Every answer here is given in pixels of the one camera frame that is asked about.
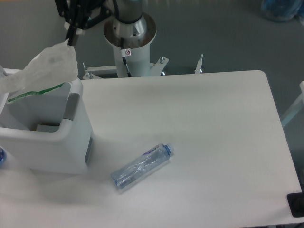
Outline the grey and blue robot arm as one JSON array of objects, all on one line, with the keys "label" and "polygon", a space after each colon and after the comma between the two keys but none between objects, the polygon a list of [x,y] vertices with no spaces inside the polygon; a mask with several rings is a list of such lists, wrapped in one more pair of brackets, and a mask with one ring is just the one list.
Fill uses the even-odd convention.
[{"label": "grey and blue robot arm", "polygon": [[141,0],[56,0],[59,16],[65,20],[69,46],[75,46],[80,32],[113,16],[122,23],[135,23],[143,14]]}]

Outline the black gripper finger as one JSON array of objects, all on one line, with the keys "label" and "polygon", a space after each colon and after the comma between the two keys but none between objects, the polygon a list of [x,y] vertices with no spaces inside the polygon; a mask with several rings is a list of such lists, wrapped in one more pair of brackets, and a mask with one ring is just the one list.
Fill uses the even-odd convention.
[{"label": "black gripper finger", "polygon": [[65,40],[68,45],[76,45],[78,35],[76,34],[78,25],[77,16],[80,9],[80,2],[78,0],[55,0],[58,13],[68,23],[68,30]]},{"label": "black gripper finger", "polygon": [[79,35],[111,16],[105,0],[77,0],[75,8],[75,45]]}]

